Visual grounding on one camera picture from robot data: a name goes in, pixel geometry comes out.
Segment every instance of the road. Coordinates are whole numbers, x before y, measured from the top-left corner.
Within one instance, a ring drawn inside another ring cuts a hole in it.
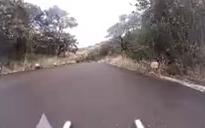
[[[205,128],[205,94],[106,64],[77,64],[0,77],[0,128]]]

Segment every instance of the tree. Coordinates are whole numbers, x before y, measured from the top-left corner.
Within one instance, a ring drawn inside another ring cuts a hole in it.
[[[0,32],[13,40],[13,54],[21,59],[29,53],[75,51],[77,40],[66,29],[77,25],[75,18],[57,6],[41,10],[23,0],[0,0]]]

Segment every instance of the sky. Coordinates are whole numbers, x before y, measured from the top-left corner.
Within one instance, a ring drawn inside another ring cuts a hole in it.
[[[75,35],[79,47],[87,47],[105,41],[107,29],[118,22],[119,15],[129,14],[135,0],[24,0],[47,9],[57,5],[76,18],[78,27],[69,30]]]

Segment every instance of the foliage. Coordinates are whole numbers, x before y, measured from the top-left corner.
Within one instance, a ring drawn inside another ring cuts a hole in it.
[[[14,54],[21,58],[28,53],[75,52],[77,40],[65,30],[77,25],[75,18],[57,6],[41,10],[23,0],[0,0],[0,32],[13,40]]]
[[[184,69],[205,62],[205,1],[136,0],[135,6],[108,29],[122,52]]]

